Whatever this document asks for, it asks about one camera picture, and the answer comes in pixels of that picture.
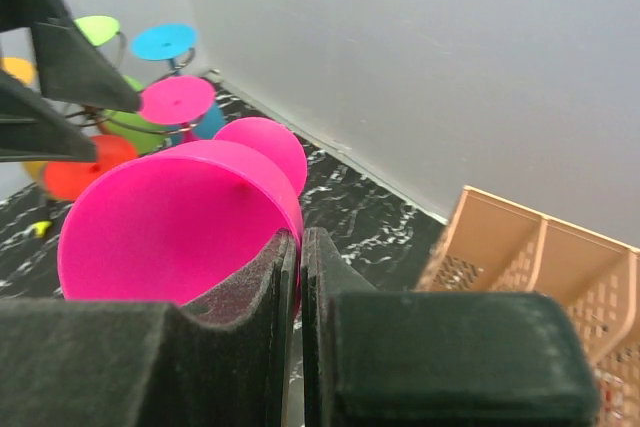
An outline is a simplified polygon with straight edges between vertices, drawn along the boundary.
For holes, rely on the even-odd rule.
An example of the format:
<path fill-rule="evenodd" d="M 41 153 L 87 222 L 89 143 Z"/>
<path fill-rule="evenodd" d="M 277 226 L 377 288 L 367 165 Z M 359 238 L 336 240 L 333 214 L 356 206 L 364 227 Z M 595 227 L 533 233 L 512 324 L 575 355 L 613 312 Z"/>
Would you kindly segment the magenta wine glass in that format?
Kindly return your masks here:
<path fill-rule="evenodd" d="M 139 114 L 162 126 L 178 126 L 182 142 L 195 141 L 195 126 L 214 104 L 216 91 L 207 80 L 191 75 L 171 76 L 141 93 Z"/>
<path fill-rule="evenodd" d="M 263 117 L 128 161 L 92 182 L 63 223 L 62 294 L 187 304 L 252 261 L 277 232 L 301 239 L 307 174 L 295 134 Z"/>

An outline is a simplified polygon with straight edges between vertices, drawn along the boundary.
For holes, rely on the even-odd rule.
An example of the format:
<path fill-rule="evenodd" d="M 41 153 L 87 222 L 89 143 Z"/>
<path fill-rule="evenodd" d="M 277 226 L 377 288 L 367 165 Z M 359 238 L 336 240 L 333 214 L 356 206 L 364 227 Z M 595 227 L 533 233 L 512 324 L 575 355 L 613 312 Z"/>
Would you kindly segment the magenta wine glass front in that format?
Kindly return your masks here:
<path fill-rule="evenodd" d="M 92 182 L 63 223 L 62 294 L 187 304 L 252 261 L 277 232 L 301 239 L 307 174 L 295 134 L 263 117 L 128 161 Z"/>

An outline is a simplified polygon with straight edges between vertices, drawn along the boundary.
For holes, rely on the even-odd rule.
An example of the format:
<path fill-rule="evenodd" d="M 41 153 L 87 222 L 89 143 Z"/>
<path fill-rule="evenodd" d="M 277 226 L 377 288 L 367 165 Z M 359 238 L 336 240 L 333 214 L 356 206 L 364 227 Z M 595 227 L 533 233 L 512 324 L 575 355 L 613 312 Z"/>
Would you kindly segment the blue wine glass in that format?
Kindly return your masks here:
<path fill-rule="evenodd" d="M 165 79 L 171 76 L 186 75 L 182 70 L 195 56 L 196 40 L 197 34 L 193 27 L 182 23 L 165 23 L 137 35 L 133 40 L 131 50 L 139 59 L 167 62 L 169 73 L 163 78 Z M 195 126 L 194 134 L 198 137 L 197 140 L 210 139 L 224 125 L 224 116 L 217 105 L 215 96 L 214 104 L 200 118 L 199 123 Z M 173 145 L 183 143 L 178 126 L 159 126 L 170 132 L 169 138 Z"/>

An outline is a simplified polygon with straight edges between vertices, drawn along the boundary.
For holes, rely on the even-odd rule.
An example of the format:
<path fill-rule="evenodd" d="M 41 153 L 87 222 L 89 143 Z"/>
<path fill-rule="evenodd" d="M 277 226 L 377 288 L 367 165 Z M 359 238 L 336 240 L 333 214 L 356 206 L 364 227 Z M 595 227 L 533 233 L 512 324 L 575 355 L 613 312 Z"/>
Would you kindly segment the magenta wine glass back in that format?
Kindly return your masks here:
<path fill-rule="evenodd" d="M 182 142 L 195 141 L 195 126 L 214 104 L 216 91 L 207 80 L 191 75 L 171 76 L 141 93 L 139 114 L 162 126 L 178 126 Z"/>

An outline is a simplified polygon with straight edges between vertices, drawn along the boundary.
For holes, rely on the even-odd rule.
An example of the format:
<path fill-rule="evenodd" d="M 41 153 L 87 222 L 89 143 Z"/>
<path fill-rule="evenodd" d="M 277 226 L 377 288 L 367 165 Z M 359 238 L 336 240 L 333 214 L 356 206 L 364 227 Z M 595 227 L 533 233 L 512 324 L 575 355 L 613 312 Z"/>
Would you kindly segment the red wine glass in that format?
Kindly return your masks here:
<path fill-rule="evenodd" d="M 100 176 L 138 157 L 135 146 L 123 137 L 101 134 L 91 140 L 97 153 L 94 162 L 47 163 L 43 182 L 52 197 L 73 202 Z"/>

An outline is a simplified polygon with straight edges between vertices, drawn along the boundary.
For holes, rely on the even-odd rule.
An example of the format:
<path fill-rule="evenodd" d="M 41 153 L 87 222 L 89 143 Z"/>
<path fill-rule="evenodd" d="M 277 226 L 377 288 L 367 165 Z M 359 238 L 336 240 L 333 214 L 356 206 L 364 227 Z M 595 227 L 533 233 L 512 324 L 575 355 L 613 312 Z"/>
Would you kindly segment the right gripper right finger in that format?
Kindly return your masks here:
<path fill-rule="evenodd" d="M 309 228 L 301 319 L 309 426 L 596 424 L 597 383 L 548 296 L 384 292 Z"/>

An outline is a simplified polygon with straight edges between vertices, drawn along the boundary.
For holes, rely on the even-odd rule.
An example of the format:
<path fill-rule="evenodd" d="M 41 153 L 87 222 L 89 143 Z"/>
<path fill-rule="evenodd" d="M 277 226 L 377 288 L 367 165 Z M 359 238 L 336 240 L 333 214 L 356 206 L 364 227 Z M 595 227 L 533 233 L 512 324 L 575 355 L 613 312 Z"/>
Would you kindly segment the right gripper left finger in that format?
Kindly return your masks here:
<path fill-rule="evenodd" d="M 5 300 L 5 426 L 278 426 L 297 245 L 277 232 L 185 306 Z"/>

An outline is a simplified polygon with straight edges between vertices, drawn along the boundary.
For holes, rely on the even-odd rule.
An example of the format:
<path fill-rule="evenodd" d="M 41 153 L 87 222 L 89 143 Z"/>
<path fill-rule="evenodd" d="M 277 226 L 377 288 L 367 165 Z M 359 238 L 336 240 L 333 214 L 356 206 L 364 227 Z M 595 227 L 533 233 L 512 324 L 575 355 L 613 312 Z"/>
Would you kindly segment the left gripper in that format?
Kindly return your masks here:
<path fill-rule="evenodd" d="M 136 112 L 140 96 L 72 21 L 64 0 L 1 0 L 1 31 L 31 28 L 45 97 Z M 97 159 L 95 144 L 39 94 L 1 71 L 1 161 Z"/>

